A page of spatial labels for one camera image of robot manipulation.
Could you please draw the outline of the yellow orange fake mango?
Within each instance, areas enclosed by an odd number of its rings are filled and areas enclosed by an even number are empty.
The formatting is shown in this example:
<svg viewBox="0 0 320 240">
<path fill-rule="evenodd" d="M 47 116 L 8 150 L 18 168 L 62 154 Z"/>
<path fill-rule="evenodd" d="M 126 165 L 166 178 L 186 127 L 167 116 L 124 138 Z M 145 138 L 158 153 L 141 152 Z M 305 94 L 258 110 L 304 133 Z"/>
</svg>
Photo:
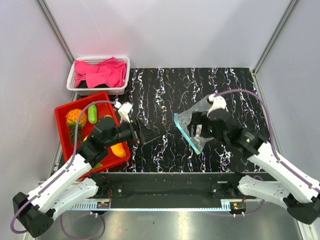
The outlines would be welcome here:
<svg viewBox="0 0 320 240">
<path fill-rule="evenodd" d="M 115 145 L 112 145 L 110 148 L 111 148 L 112 153 L 117 158 L 124 158 L 127 156 L 127 152 L 125 150 L 123 143 L 117 143 Z"/>
</svg>

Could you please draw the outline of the clear zip top bag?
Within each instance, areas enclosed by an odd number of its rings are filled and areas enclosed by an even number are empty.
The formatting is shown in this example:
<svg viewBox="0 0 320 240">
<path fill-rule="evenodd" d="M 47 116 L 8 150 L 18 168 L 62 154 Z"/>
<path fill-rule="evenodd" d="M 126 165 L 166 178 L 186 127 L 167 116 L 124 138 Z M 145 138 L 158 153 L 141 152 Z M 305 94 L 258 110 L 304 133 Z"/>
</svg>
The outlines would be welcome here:
<svg viewBox="0 0 320 240">
<path fill-rule="evenodd" d="M 201 136 L 202 124 L 198 124 L 196 127 L 192 125 L 193 112 L 207 112 L 211 107 L 208 97 L 209 94 L 187 110 L 175 113 L 173 117 L 175 126 L 197 155 L 203 151 L 207 142 L 214 139 L 213 137 L 205 138 Z"/>
</svg>

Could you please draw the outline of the green fake cucumber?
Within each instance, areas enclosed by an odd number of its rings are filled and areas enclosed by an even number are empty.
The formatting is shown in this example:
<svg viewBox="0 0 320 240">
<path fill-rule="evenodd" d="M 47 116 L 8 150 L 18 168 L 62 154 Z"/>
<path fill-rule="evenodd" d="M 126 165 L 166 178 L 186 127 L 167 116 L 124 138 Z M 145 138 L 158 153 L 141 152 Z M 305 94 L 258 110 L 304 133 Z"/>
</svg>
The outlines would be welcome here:
<svg viewBox="0 0 320 240">
<path fill-rule="evenodd" d="M 95 104 L 91 105 L 87 110 L 88 121 L 95 124 L 98 121 L 98 112 Z"/>
</svg>

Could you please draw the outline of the orange fake carrot piece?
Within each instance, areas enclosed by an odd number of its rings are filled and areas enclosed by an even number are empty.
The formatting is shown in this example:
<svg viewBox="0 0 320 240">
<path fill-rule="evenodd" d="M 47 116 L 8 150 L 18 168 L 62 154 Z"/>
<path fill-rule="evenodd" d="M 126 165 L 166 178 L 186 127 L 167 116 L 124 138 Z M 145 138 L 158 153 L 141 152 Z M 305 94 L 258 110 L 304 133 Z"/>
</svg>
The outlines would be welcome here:
<svg viewBox="0 0 320 240">
<path fill-rule="evenodd" d="M 83 140 L 82 130 L 88 122 L 88 117 L 86 113 L 81 115 L 82 110 L 79 108 L 71 109 L 65 116 L 66 126 L 68 127 L 68 135 L 70 144 L 73 146 L 75 144 L 76 137 L 76 123 L 80 117 L 77 128 L 77 143 L 81 143 Z"/>
</svg>

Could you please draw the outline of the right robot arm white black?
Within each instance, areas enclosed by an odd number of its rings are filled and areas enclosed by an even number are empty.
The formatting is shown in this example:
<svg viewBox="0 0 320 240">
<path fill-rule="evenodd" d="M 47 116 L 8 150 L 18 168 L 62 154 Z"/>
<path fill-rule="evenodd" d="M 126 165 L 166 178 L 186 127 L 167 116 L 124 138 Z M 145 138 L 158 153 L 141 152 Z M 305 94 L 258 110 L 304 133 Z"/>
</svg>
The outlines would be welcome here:
<svg viewBox="0 0 320 240">
<path fill-rule="evenodd" d="M 247 175 L 227 185 L 228 195 L 239 198 L 249 195 L 272 202 L 287 210 L 301 223 L 310 225 L 320 216 L 320 182 L 299 170 L 280 155 L 258 132 L 239 126 L 232 115 L 220 108 L 194 111 L 187 129 L 192 137 L 214 138 L 267 171 L 278 184 L 255 180 Z"/>
</svg>

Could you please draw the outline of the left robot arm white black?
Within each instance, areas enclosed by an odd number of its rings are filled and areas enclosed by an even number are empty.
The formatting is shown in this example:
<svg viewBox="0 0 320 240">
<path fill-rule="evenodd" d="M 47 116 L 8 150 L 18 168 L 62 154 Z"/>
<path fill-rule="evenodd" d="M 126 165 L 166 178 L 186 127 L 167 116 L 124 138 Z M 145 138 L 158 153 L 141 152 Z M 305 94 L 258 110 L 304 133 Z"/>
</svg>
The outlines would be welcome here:
<svg viewBox="0 0 320 240">
<path fill-rule="evenodd" d="M 78 202 L 93 196 L 103 198 L 108 193 L 105 178 L 97 172 L 76 186 L 73 183 L 100 163 L 111 146 L 127 141 L 147 144 L 159 137 L 158 132 L 138 118 L 120 125 L 110 116 L 100 118 L 57 172 L 29 193 L 19 192 L 13 197 L 13 219 L 32 237 L 43 235 L 62 213 Z"/>
</svg>

